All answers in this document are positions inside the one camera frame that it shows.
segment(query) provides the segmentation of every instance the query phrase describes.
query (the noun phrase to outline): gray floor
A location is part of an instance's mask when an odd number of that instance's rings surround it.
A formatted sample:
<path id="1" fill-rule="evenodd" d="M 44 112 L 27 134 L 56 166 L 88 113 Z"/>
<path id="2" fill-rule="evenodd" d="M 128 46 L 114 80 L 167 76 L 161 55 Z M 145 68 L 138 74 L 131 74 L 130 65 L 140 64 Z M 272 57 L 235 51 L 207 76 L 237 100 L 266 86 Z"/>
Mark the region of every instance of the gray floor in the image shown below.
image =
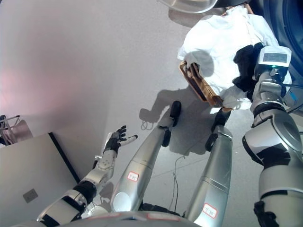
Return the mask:
<path id="1" fill-rule="evenodd" d="M 191 24 L 184 15 L 155 0 L 4 0 L 0 10 L 1 113 L 21 115 L 34 136 L 53 131 L 80 177 L 107 133 L 126 124 L 139 138 L 120 149 L 115 185 L 152 123 L 174 100 L 182 102 L 145 201 L 169 207 L 175 160 L 186 154 L 176 172 L 177 212 L 183 213 L 207 162 L 204 143 L 214 117 L 178 70 L 177 51 Z M 251 123 L 249 111 L 232 112 L 227 123 L 234 140 L 224 227 L 258 226 L 253 203 L 261 167 L 241 144 Z"/>

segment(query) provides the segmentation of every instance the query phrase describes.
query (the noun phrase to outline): electrical outlet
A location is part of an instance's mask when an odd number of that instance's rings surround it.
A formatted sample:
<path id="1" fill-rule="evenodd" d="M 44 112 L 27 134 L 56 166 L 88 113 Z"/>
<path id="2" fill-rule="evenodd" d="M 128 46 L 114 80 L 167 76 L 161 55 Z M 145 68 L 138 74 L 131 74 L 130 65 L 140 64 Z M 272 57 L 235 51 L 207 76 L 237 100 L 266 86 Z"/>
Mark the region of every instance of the electrical outlet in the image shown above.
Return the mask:
<path id="1" fill-rule="evenodd" d="M 34 189 L 29 190 L 27 193 L 25 193 L 23 195 L 23 198 L 25 199 L 25 202 L 29 203 L 32 200 L 34 200 L 35 198 L 38 197 L 38 194 L 36 193 L 36 191 Z"/>

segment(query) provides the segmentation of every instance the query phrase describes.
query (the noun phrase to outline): hand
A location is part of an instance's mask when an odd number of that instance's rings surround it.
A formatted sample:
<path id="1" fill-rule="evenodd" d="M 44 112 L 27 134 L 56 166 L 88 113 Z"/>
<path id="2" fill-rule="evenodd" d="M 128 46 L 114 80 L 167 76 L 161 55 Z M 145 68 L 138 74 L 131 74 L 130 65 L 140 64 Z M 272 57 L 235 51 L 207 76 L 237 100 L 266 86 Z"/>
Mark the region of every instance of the hand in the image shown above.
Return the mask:
<path id="1" fill-rule="evenodd" d="M 105 149 L 103 153 L 109 149 L 114 150 L 116 153 L 118 153 L 119 147 L 129 144 L 138 138 L 137 135 L 133 135 L 131 137 L 125 138 L 126 125 L 122 126 L 117 131 L 110 133 L 109 135 L 110 138 L 105 145 Z"/>

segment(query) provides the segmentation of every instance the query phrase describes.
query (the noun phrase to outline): robot finger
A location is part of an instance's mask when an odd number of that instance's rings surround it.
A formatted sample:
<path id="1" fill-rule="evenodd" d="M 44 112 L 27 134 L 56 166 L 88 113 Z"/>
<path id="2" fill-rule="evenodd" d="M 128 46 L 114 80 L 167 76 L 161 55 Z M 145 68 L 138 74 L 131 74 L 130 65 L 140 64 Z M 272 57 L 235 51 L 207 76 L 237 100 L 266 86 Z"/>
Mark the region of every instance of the robot finger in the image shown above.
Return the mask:
<path id="1" fill-rule="evenodd" d="M 126 145 L 126 144 L 129 144 L 129 143 L 135 141 L 137 138 L 138 138 L 137 135 L 133 135 L 133 136 L 131 136 L 131 137 L 128 137 L 128 138 L 125 139 L 124 141 L 121 141 L 121 142 L 120 142 L 120 145 L 121 145 L 121 146 L 124 146 L 124 145 Z"/>

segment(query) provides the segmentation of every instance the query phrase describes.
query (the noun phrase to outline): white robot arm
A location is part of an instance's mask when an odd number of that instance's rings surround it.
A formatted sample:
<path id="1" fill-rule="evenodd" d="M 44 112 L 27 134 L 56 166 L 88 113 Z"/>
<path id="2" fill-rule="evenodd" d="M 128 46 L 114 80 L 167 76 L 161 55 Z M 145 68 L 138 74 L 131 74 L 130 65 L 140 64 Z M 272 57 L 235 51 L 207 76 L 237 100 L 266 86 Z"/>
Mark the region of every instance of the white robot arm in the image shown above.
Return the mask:
<path id="1" fill-rule="evenodd" d="M 266 46 L 261 50 L 250 109 L 255 120 L 243 137 L 248 154 L 264 166 L 259 179 L 260 201 L 254 208 L 262 227 L 303 225 L 302 142 L 281 97 L 290 58 L 291 51 L 286 47 Z"/>
<path id="2" fill-rule="evenodd" d="M 93 169 L 73 189 L 68 190 L 60 199 L 48 206 L 38 216 L 38 222 L 47 227 L 54 227 L 81 219 L 81 214 L 87 205 L 113 176 L 120 146 L 138 138 L 137 135 L 125 138 L 125 132 L 126 126 L 123 126 L 108 135 L 103 155 L 95 156 Z"/>

